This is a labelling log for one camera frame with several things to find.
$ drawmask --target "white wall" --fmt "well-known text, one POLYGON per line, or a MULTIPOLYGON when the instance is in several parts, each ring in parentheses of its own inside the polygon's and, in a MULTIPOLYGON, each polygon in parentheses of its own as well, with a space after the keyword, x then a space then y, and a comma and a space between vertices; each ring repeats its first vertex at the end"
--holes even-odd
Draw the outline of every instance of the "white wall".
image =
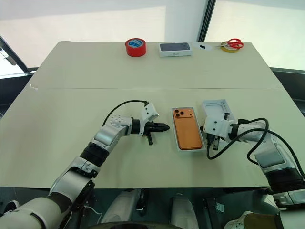
POLYGON ((305 70, 305 0, 217 0, 206 41, 252 42, 270 67, 305 70))
POLYGON ((207 0, 0 0, 0 34, 28 67, 59 41, 195 41, 207 0))

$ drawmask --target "floor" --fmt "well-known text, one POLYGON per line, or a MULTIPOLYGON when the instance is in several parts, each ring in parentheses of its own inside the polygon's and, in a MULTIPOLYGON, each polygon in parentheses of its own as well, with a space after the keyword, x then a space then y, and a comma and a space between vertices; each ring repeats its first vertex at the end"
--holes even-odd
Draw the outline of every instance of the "floor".
MULTIPOLYGON (((89 199, 89 205, 97 212, 105 212, 122 189, 95 189, 89 199)), ((203 212, 203 198, 215 197, 216 202, 224 205, 224 212, 217 212, 218 220, 223 226, 229 220, 238 218, 244 211, 250 210, 256 213, 276 214, 278 209, 272 202, 272 197, 265 199, 260 190, 239 191, 227 193, 232 190, 222 188, 152 188, 149 189, 148 208, 145 216, 141 217, 137 212, 133 215, 133 221, 147 221, 168 223, 170 198, 176 193, 187 196, 193 204, 200 229, 209 229, 203 212)), ((20 204, 48 194, 47 189, 0 187, 0 212, 3 211, 7 202, 12 199, 18 200, 20 204)), ((90 209, 82 213, 81 229, 96 224, 99 215, 90 209)), ((79 213, 74 213, 66 229, 78 228, 79 213)))

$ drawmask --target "small black object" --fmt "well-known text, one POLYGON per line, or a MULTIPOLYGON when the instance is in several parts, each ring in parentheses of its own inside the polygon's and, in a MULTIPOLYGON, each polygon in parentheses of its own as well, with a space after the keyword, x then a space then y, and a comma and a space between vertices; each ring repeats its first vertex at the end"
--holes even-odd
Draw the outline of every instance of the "small black object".
POLYGON ((224 113, 224 120, 228 120, 229 115, 230 115, 229 112, 224 113))
POLYGON ((206 140, 208 142, 208 145, 211 145, 213 143, 214 138, 215 138, 215 135, 212 135, 212 134, 207 134, 206 135, 206 140))
POLYGON ((216 199, 215 198, 204 198, 203 199, 203 214, 206 219, 209 219, 210 228, 221 229, 221 224, 218 219, 216 210, 216 199))
POLYGON ((138 200, 136 210, 141 217, 145 216, 148 207, 148 188, 141 189, 140 198, 138 200))
POLYGON ((146 136, 147 136, 147 139, 148 139, 148 145, 152 146, 153 145, 153 139, 152 139, 152 136, 151 136, 151 132, 148 132, 146 136))
POLYGON ((16 201, 16 200, 12 200, 10 201, 6 206, 5 206, 5 209, 3 211, 3 213, 7 213, 9 211, 13 211, 13 210, 16 210, 17 208, 19 208, 19 202, 16 201))
POLYGON ((72 211, 70 211, 62 220, 61 224, 58 226, 58 229, 65 229, 66 224, 68 223, 69 219, 71 219, 72 211))
POLYGON ((153 144, 151 132, 163 132, 169 130, 169 128, 165 123, 147 122, 144 127, 143 136, 147 136, 148 144, 151 146, 153 144))
POLYGON ((238 128, 240 124, 231 124, 230 127, 232 127, 231 132, 228 134, 229 138, 233 140, 238 136, 238 128))
POLYGON ((86 186, 82 189, 81 193, 78 195, 76 200, 73 202, 71 209, 70 209, 71 211, 78 211, 85 205, 86 201, 88 200, 91 193, 93 192, 94 186, 95 186, 95 184, 92 180, 90 180, 86 184, 86 186))
POLYGON ((139 119, 133 119, 132 118, 132 132, 131 134, 138 134, 140 132, 140 120, 139 119))
POLYGON ((117 225, 113 225, 112 227, 106 226, 109 229, 148 229, 148 227, 141 223, 134 223, 134 222, 115 222, 117 225))
POLYGON ((238 124, 248 124, 250 123, 247 119, 238 119, 238 124))

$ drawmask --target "scissors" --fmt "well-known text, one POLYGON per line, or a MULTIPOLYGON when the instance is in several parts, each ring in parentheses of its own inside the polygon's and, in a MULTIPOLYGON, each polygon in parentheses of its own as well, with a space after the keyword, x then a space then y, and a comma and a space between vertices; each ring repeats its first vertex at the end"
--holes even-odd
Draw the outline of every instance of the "scissors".
POLYGON ((224 44, 219 45, 219 47, 222 47, 222 46, 230 46, 232 48, 240 49, 240 48, 243 48, 244 43, 242 43, 242 41, 240 39, 232 38, 232 39, 228 40, 227 42, 225 42, 224 44))

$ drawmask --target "table surface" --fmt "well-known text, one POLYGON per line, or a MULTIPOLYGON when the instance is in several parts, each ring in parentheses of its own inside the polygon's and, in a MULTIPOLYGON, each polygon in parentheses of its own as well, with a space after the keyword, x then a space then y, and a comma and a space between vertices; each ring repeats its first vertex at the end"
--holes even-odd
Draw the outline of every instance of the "table surface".
POLYGON ((134 58, 122 42, 59 42, 31 82, 38 88, 281 87, 249 42, 238 53, 193 47, 192 56, 177 58, 160 57, 157 43, 148 43, 147 53, 134 58))

